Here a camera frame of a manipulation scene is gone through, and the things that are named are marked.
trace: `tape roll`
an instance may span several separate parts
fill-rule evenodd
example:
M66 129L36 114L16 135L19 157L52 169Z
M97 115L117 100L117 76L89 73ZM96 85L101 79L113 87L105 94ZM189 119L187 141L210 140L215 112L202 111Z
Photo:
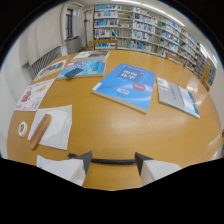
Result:
M19 136L21 137L24 137L26 135L26 132L27 132L27 124L26 122L22 122L20 125L19 125Z

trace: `radiator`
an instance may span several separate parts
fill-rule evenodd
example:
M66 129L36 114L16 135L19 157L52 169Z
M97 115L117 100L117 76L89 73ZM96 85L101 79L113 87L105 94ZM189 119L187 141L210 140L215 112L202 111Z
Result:
M55 58L77 53L81 49L81 39L70 38L69 40L65 40L65 44L49 51L47 54L42 56L40 59L38 59L31 66L28 67L31 77L34 78L39 73L39 71L41 71L48 64L50 64Z

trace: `curtain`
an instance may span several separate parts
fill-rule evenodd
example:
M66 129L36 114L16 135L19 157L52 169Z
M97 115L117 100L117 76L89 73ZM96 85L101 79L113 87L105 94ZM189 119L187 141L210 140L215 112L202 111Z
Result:
M85 36L83 10L81 7L73 9L72 33L74 37L79 36L79 38L82 38Z
M59 5L34 21L27 30L27 54L32 65L43 55L64 43L67 5Z

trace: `wall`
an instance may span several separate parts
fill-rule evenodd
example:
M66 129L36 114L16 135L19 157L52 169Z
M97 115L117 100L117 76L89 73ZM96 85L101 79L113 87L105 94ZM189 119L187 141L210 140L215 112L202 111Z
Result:
M224 129L224 70L219 58L217 58L217 70L213 85L209 94L215 104L219 115L222 130Z
M7 136L17 101L32 78L22 65L27 62L25 35L20 36L9 51L0 71L0 150L7 159Z
M83 14L83 18L85 19L85 14L86 14L86 19L89 20L89 22L86 23L86 35L87 35L87 45L89 45L89 41L93 40L93 11L88 10L87 13ZM86 45L86 39L85 37L82 38L82 46L85 47Z

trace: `table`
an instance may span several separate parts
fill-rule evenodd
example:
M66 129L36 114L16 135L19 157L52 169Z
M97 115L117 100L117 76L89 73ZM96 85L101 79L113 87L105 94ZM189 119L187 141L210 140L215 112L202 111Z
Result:
M70 62L67 55L55 59ZM68 153L81 155L92 150L93 158L134 159L135 152L159 161L176 163L184 168L213 159L222 136L216 108L208 92L188 69L169 60L132 51L111 50L105 76L120 63L147 69L193 94L200 119L159 103L155 79L152 99L146 114L92 93L102 77L56 80L39 108L72 104L73 123L67 151L38 145L31 151L27 140L35 112L14 111L7 150L10 160L36 166L37 155L65 160ZM38 82L57 77L59 72ZM28 132L19 137L19 124L25 121ZM142 186L136 165L91 163L83 187L121 190Z

